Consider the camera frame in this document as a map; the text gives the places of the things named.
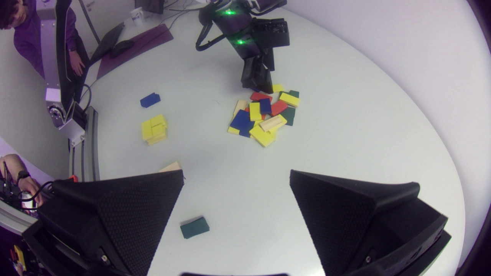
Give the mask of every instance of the purple shirt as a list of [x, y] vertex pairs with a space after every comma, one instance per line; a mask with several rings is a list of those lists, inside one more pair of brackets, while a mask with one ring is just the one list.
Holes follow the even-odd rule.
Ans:
[[[44, 79], [43, 59], [41, 57], [41, 20], [36, 12], [36, 0], [24, 0], [27, 5], [27, 17], [24, 23], [15, 28], [14, 46], [36, 69]], [[68, 49], [75, 47], [75, 13], [71, 8], [66, 15], [65, 41]]]

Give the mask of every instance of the desk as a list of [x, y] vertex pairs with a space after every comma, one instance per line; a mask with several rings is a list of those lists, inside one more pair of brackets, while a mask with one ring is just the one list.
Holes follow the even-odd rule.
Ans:
[[[251, 91], [241, 88], [243, 62], [227, 42], [195, 50], [201, 30], [196, 12], [174, 24], [174, 40], [93, 86], [101, 179], [154, 173], [174, 161], [184, 170], [185, 185], [149, 275], [323, 275], [289, 187], [290, 169], [419, 182], [419, 198], [449, 217], [445, 229], [452, 235], [425, 275], [453, 275], [463, 245], [464, 200], [436, 131], [363, 54], [283, 9], [267, 16], [280, 17], [288, 21], [291, 46], [275, 49], [273, 82], [300, 91], [301, 103], [295, 125], [283, 127], [268, 148], [227, 133], [237, 100]], [[143, 109], [139, 100], [152, 92], [162, 101]], [[168, 139], [148, 146], [140, 123], [160, 113], [169, 124]], [[185, 240], [180, 223], [201, 215], [210, 231]]]

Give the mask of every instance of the person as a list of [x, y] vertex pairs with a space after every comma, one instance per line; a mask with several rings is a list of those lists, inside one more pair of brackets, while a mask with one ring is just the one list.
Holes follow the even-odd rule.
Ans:
[[[76, 79], [75, 76], [81, 77], [84, 74], [85, 64], [89, 61], [82, 39], [75, 29], [76, 20], [75, 13], [69, 8], [66, 18], [65, 42], [68, 51], [67, 63], [72, 68], [68, 78], [74, 79]], [[44, 79], [41, 56], [41, 20], [36, 12], [36, 0], [1, 0], [0, 29], [11, 28], [15, 29], [15, 48]]]
[[[17, 154], [8, 154], [0, 158], [0, 172], [4, 178], [10, 173], [12, 180], [17, 183], [19, 188], [29, 192], [32, 196], [39, 190], [39, 183], [29, 175], [26, 165]], [[44, 199], [41, 193], [36, 196], [34, 201], [38, 207], [43, 205]]]

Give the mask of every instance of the wristwatch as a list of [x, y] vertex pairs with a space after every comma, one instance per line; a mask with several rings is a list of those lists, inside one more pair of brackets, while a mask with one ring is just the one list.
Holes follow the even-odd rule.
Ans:
[[17, 185], [19, 184], [19, 180], [30, 177], [30, 174], [26, 170], [19, 171], [19, 175], [17, 175]]

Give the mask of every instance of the pile of colored blocks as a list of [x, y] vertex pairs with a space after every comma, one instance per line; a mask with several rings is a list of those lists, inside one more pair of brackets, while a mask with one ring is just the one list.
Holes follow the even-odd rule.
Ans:
[[249, 104], [245, 100], [239, 100], [228, 132], [252, 137], [263, 147], [267, 147], [276, 140], [279, 128], [284, 125], [293, 126], [300, 93], [293, 90], [285, 92], [280, 84], [274, 85], [273, 91], [279, 92], [279, 99], [274, 103], [272, 96], [261, 92], [254, 92]]
[[167, 121], [162, 114], [141, 123], [141, 136], [148, 145], [167, 139]]

